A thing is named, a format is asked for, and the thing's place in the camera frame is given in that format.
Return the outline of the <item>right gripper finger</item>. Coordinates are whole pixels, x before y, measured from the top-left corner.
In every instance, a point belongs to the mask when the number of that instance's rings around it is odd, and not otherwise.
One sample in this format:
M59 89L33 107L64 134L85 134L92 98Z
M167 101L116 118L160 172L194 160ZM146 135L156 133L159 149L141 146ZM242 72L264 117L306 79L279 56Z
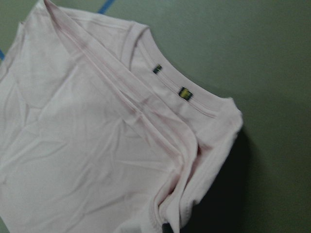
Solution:
M169 223L164 223L162 225L162 232L163 233L173 233L173 230L171 228L171 225Z

